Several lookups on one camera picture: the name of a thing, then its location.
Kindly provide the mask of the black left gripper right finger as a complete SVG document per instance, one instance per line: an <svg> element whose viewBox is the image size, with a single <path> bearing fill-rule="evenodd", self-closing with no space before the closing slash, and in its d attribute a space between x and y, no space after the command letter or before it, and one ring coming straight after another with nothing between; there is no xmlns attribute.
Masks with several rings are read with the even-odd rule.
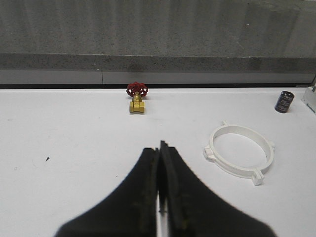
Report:
<svg viewBox="0 0 316 237"><path fill-rule="evenodd" d="M159 197L173 237L274 237L265 223L212 192L164 141L159 150Z"/></svg>

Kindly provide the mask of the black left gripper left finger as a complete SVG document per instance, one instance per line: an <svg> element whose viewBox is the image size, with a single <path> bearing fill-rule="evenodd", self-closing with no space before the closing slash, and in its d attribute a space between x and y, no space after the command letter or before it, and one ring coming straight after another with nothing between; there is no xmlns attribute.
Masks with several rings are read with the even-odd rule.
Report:
<svg viewBox="0 0 316 237"><path fill-rule="evenodd" d="M103 201L65 223L58 237L155 237L158 150L145 148L121 184Z"/></svg>

